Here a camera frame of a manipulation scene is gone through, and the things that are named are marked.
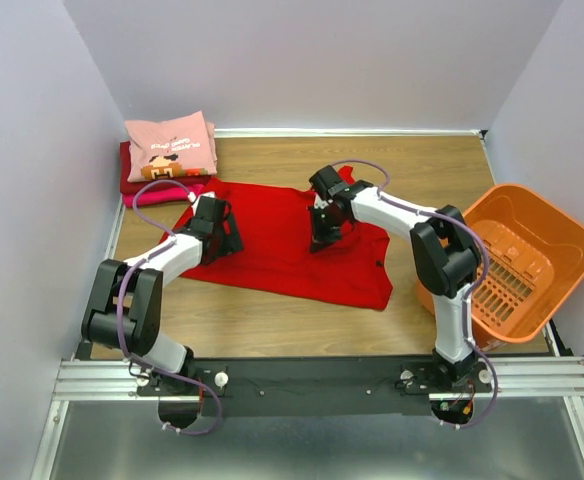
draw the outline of folded pink shirt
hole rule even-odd
[[[196,195],[201,193],[205,184],[203,183],[196,183],[194,185],[188,185],[188,188],[193,191]],[[123,205],[128,208],[132,208],[132,202],[134,201],[134,195],[123,195]],[[165,203],[165,202],[176,202],[179,200],[187,200],[188,194],[186,191],[180,187],[171,187],[165,190],[157,190],[153,191],[150,190],[148,192],[144,192],[137,202],[139,207],[144,205],[154,205],[156,203]]]
[[[131,168],[128,182],[216,174],[214,142],[198,111],[164,122],[127,120]]]

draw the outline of pink t-shirt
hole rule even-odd
[[[128,120],[131,171],[129,182],[189,175],[215,175],[214,125],[203,112],[165,122]]]

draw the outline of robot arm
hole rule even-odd
[[[345,222],[370,223],[410,240],[417,276],[434,299],[437,369],[444,373],[446,383],[462,381],[476,363],[470,346],[471,308],[468,305],[463,318],[462,306],[476,279],[480,256],[467,232],[431,216],[434,213],[463,222],[461,213],[451,206],[435,210],[387,194],[382,199],[372,184],[358,181],[348,185],[331,166],[319,170],[310,183],[316,192],[315,204],[310,207],[312,252],[338,241]]]
[[[138,257],[123,262],[103,261],[97,270],[85,311],[83,338],[119,348],[116,303],[126,272],[139,265],[126,291],[123,330],[130,353],[162,370],[184,377],[193,374],[194,354],[160,331],[163,288],[181,273],[199,264],[243,250],[230,204],[202,195],[193,205],[194,215],[174,237]]]

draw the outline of cable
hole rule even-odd
[[[181,187],[188,194],[188,200],[190,201],[190,203],[194,203],[194,201],[196,200],[196,194],[192,190],[190,190],[188,187],[186,187],[182,183],[177,182],[176,180],[155,180],[154,182],[149,183],[148,185],[143,187],[141,190],[139,190],[137,192],[136,195],[134,195],[134,199],[132,200],[132,210],[134,210],[134,213],[136,213],[139,216],[139,218],[141,220],[143,220],[144,222],[149,223],[150,225],[153,225],[157,228],[160,228],[161,230],[163,230],[165,233],[167,233],[171,237],[174,237],[174,232],[172,230],[170,230],[168,227],[166,227],[162,223],[159,223],[156,220],[152,220],[150,217],[141,213],[141,211],[139,210],[139,207],[137,205],[138,200],[141,197],[141,195],[143,195],[147,190],[150,190],[155,185],[158,185],[160,183],[170,183],[172,185],[176,185],[177,187]]]
[[[456,397],[454,399],[454,401],[452,403],[450,403],[449,407],[453,407],[454,405],[456,405],[457,403],[459,403],[461,401],[461,399],[463,397],[465,397],[468,394],[468,389],[467,387],[470,385],[470,382],[465,384],[465,388],[463,389],[463,391],[459,394],[458,397]]]
[[[472,387],[472,395],[470,396],[470,405],[474,402],[474,396],[476,395],[476,388],[474,388],[474,382],[470,380],[470,387]]]
[[[151,252],[150,254],[148,254],[147,258],[142,258],[137,263],[135,263],[134,265],[130,266],[130,268],[128,268],[127,272],[125,272],[125,275],[123,275],[123,279],[121,280],[121,285],[119,287],[119,295],[118,295],[118,301],[117,301],[117,305],[116,305],[116,334],[117,334],[117,337],[118,337],[118,340],[119,340],[119,348],[123,352],[123,355],[126,358],[130,359],[130,361],[134,361],[135,363],[139,364],[141,367],[146,368],[146,369],[153,370],[153,371],[155,371],[156,373],[158,373],[160,375],[168,376],[168,377],[174,378],[175,380],[179,380],[181,382],[188,383],[190,385],[194,385],[195,387],[197,387],[199,389],[206,390],[212,396],[212,398],[214,399],[214,402],[216,404],[217,410],[216,410],[216,418],[214,420],[214,423],[211,426],[209,426],[207,428],[204,428],[203,430],[187,431],[187,430],[182,430],[180,428],[174,427],[174,426],[170,425],[169,423],[164,423],[163,424],[163,428],[164,429],[172,430],[172,431],[176,432],[179,435],[181,435],[181,434],[182,435],[189,435],[189,436],[205,435],[205,434],[208,434],[208,433],[212,432],[217,427],[219,427],[219,425],[221,424],[222,418],[223,418],[223,405],[221,404],[221,400],[219,399],[219,396],[216,394],[216,392],[214,390],[212,390],[212,388],[210,388],[209,386],[207,386],[206,384],[204,384],[202,382],[199,382],[197,380],[193,380],[193,379],[188,378],[188,377],[184,377],[184,376],[179,375],[177,373],[168,372],[167,370],[163,370],[162,368],[156,368],[153,365],[150,365],[145,360],[143,360],[141,357],[130,353],[130,351],[128,350],[127,342],[125,341],[125,333],[124,333],[124,330],[123,330],[123,302],[125,300],[125,293],[127,291],[128,284],[130,283],[130,279],[132,278],[132,275],[134,275],[134,272],[141,265],[143,265],[145,262],[147,262],[148,260],[152,259],[153,257],[155,257],[155,256],[157,256],[157,255],[159,255],[159,254],[167,251],[176,242],[176,240],[175,240],[175,234],[174,234],[174,232],[172,230],[170,230],[165,225],[162,225],[159,222],[156,222],[154,220],[151,220],[150,218],[148,218],[147,216],[145,216],[144,214],[142,214],[139,211],[138,206],[137,206],[138,198],[145,191],[147,191],[148,189],[154,187],[155,185],[157,185],[159,183],[176,184],[179,187],[183,188],[188,193],[188,199],[191,202],[194,202],[194,200],[196,200],[196,195],[194,195],[194,192],[192,192],[185,185],[182,185],[179,182],[176,182],[174,180],[156,180],[156,181],[150,183],[149,185],[146,185],[145,187],[143,187],[134,196],[134,200],[132,201],[132,208],[136,212],[136,214],[139,217],[141,217],[142,220],[144,220],[147,223],[149,223],[151,225],[154,225],[155,227],[158,227],[161,230],[163,230],[164,232],[166,232],[170,236],[170,242],[165,243],[165,245],[163,245],[161,248],[159,248],[159,249],[155,250],[154,252]]]
[[[463,316],[463,319],[467,318],[468,306],[470,304],[470,301],[472,300],[472,292],[474,292],[483,283],[483,281],[487,278],[488,271],[490,269],[490,254],[488,253],[488,249],[485,246],[485,244],[483,243],[483,240],[481,240],[481,237],[479,237],[474,232],[474,230],[472,230],[470,227],[468,227],[465,223],[460,222],[456,218],[448,217],[446,215],[443,215],[443,214],[440,214],[437,212],[432,212],[432,211],[427,210],[426,208],[423,208],[423,209],[416,208],[412,205],[408,205],[408,204],[402,203],[398,200],[393,200],[393,199],[385,196],[383,194],[383,189],[387,186],[388,183],[390,183],[390,179],[391,179],[390,173],[385,168],[383,168],[381,165],[379,165],[375,162],[371,162],[369,160],[361,160],[361,159],[352,158],[352,159],[339,160],[337,162],[332,163],[331,165],[336,166],[336,165],[342,165],[342,164],[346,164],[346,163],[360,163],[363,165],[368,165],[370,167],[376,168],[377,170],[382,172],[383,175],[385,175],[385,180],[383,181],[383,183],[380,186],[377,187],[377,194],[378,194],[378,197],[381,201],[383,201],[389,205],[392,205],[393,207],[397,207],[397,208],[400,208],[402,210],[406,210],[406,211],[408,211],[410,213],[414,213],[416,215],[422,215],[424,217],[436,218],[438,220],[442,220],[444,222],[451,223],[452,225],[459,227],[464,232],[466,232],[468,235],[470,235],[470,237],[472,237],[472,240],[474,240],[474,243],[476,243],[476,245],[479,247],[479,250],[481,252],[481,257],[483,260],[483,270],[482,270],[479,278],[476,279],[476,281],[470,286],[470,288],[468,288],[466,290],[465,294],[463,295],[462,302],[461,302],[461,315]],[[490,398],[490,403],[488,403],[488,406],[485,408],[485,410],[483,410],[483,412],[481,412],[481,414],[475,420],[472,420],[464,425],[451,424],[455,428],[470,428],[470,427],[473,427],[475,425],[478,425],[481,421],[483,421],[483,419],[485,417],[487,417],[490,414],[490,412],[492,411],[492,409],[494,408],[494,405],[496,404],[496,400],[497,400],[497,396],[498,396],[498,390],[499,390],[499,379],[498,379],[497,374],[496,374],[496,368],[494,367],[494,364],[490,361],[488,356],[485,353],[483,353],[481,351],[481,349],[477,346],[476,342],[474,340],[470,339],[470,332],[468,332],[468,330],[467,330],[468,326],[466,325],[466,323],[467,322],[465,322],[465,321],[462,323],[463,337],[465,338],[465,341],[467,342],[467,344],[472,348],[474,353],[476,353],[490,369],[490,372],[492,373],[492,378],[494,379],[494,389],[493,389],[492,397]]]
[[[378,171],[380,171],[385,176],[385,180],[383,180],[383,183],[381,183],[381,185],[379,185],[377,187],[379,189],[379,191],[383,190],[387,186],[387,184],[390,183],[390,180],[392,179],[392,177],[390,176],[390,172],[388,172],[381,165],[379,165],[378,163],[371,162],[370,160],[363,160],[361,158],[346,158],[345,160],[339,160],[337,162],[331,163],[330,166],[336,167],[337,165],[343,165],[345,163],[360,163],[361,165],[367,165],[369,167],[374,167]]]

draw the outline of red t-shirt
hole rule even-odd
[[[339,173],[348,183],[354,182],[351,167]],[[313,191],[217,178],[202,193],[210,191],[232,204],[245,249],[187,270],[182,277],[353,307],[383,310],[387,306],[392,284],[384,260],[390,239],[381,228],[346,225],[343,239],[311,254],[307,207],[314,204]],[[188,208],[174,229],[191,216]]]

